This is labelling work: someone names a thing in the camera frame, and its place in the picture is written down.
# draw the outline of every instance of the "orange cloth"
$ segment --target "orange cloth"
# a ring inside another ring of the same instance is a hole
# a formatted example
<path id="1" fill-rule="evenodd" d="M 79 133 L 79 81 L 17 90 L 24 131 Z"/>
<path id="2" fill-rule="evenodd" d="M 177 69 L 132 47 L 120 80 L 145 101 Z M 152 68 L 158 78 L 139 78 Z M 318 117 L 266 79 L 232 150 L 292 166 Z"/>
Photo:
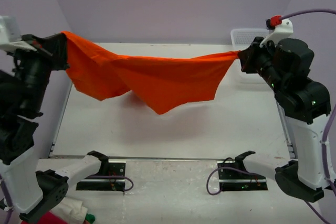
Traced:
<path id="1" fill-rule="evenodd" d="M 157 114 L 188 102 L 215 98 L 237 51 L 192 59 L 116 55 L 73 33 L 67 37 L 67 74 L 76 89 L 100 101 L 128 91 Z"/>

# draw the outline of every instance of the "white basket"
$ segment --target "white basket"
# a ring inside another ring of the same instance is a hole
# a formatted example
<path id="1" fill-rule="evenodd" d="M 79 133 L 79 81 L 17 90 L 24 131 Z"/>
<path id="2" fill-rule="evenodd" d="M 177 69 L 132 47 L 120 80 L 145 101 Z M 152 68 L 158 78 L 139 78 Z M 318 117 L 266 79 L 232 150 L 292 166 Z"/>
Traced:
<path id="1" fill-rule="evenodd" d="M 234 50 L 244 50 L 250 46 L 255 37 L 266 37 L 269 30 L 260 28 L 241 28 L 231 31 L 231 41 Z M 241 71 L 240 61 L 234 62 L 237 69 L 237 78 L 241 83 L 266 84 L 258 74 L 246 74 Z"/>

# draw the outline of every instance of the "white cloth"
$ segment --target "white cloth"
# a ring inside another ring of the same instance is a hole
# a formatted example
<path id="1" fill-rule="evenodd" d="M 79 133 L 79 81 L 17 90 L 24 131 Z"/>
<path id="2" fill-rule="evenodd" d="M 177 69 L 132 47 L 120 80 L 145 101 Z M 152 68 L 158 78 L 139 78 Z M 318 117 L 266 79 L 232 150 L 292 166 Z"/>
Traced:
<path id="1" fill-rule="evenodd" d="M 83 224 L 88 209 L 83 207 L 83 201 L 65 197 L 50 212 L 68 224 Z"/>

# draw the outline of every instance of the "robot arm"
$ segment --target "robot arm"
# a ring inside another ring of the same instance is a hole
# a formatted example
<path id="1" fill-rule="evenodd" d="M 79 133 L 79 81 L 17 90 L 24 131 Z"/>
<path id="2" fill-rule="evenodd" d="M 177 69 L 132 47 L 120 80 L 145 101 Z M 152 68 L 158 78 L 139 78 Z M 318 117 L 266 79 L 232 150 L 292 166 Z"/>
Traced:
<path id="1" fill-rule="evenodd" d="M 292 24 L 285 19 L 268 37 L 256 37 L 238 56 L 243 72 L 258 73 L 273 90 L 293 160 L 282 165 L 253 154 L 242 163 L 248 172 L 274 179 L 287 195 L 315 202 L 329 186 L 323 169 L 323 144 L 330 180 L 336 179 L 329 140 L 322 142 L 331 112 L 330 97 L 325 86 L 308 78 L 313 51 L 305 42 L 288 38 L 291 34 Z"/>
<path id="2" fill-rule="evenodd" d="M 0 70 L 0 174 L 20 219 L 36 223 L 59 204 L 68 188 L 94 174 L 108 173 L 108 158 L 97 152 L 59 169 L 36 172 L 38 156 L 32 120 L 40 112 L 50 73 L 66 70 L 66 36 L 21 36 L 14 18 L 0 17 L 0 49 L 14 58 L 14 75 Z M 0 208 L 7 207 L 6 201 Z"/>

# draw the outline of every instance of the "white table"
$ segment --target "white table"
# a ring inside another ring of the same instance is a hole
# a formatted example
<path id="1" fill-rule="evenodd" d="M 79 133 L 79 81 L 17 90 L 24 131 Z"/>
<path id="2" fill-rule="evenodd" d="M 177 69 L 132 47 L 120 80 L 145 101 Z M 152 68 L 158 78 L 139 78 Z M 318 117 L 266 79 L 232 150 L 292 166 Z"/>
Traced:
<path id="1" fill-rule="evenodd" d="M 41 159 L 38 170 L 74 161 Z M 125 195 L 71 188 L 67 196 L 82 200 L 95 215 L 95 224 L 322 223 L 303 201 L 285 195 L 272 180 L 267 180 L 268 191 L 210 196 L 205 183 L 215 167 L 215 161 L 127 161 L 125 172 L 135 185 Z M 215 174 L 210 182 L 213 191 L 218 190 L 217 179 Z"/>
<path id="2" fill-rule="evenodd" d="M 100 44 L 117 54 L 192 58 L 232 50 L 223 45 Z M 225 158 L 253 150 L 288 158 L 273 93 L 265 84 L 239 84 L 232 66 L 214 101 L 157 115 L 129 92 L 99 102 L 71 89 L 53 156 Z"/>

